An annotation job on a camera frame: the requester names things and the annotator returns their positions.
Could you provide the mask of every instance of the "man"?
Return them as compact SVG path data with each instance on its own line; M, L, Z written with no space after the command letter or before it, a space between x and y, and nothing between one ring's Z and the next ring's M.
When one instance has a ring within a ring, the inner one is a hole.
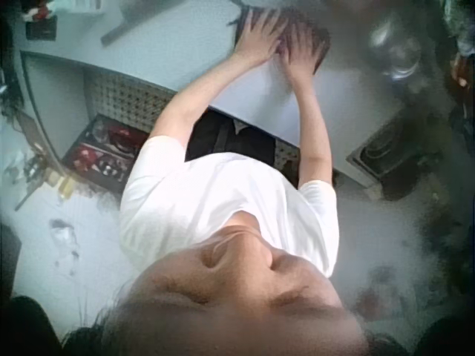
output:
M312 30L282 62L301 112L299 189L239 154L185 162L194 124L229 83L275 53L286 23L252 12L235 52L178 93L131 173L121 240L140 268L101 327L121 355L359 355L363 333L332 283L338 250L330 144L313 87Z

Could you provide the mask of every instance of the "floor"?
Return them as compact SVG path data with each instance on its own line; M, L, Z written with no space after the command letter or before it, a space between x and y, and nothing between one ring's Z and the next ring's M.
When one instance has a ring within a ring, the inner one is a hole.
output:
M0 130L4 172L14 161L21 166L29 148L12 126L2 122ZM57 188L44 184L14 212L24 190L24 181L14 185L2 173L1 220L22 241L14 292L36 299L64 337L71 329L91 325L137 275L119 249L118 202L110 194L91 196L87 188L61 202ZM421 183L398 202L373 202L359 185L342 177L337 193L341 247L332 282L367 329L387 332L412 351L433 321L465 302L430 287L440 264L436 254L422 253L419 226L433 203L433 191ZM63 229L54 228L61 224ZM382 300L377 311L366 305L372 293Z

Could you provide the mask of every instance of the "pegboard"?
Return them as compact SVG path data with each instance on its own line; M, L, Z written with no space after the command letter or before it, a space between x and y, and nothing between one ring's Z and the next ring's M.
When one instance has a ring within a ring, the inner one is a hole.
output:
M98 113L145 132L173 93L109 70L85 70L85 95L93 119Z

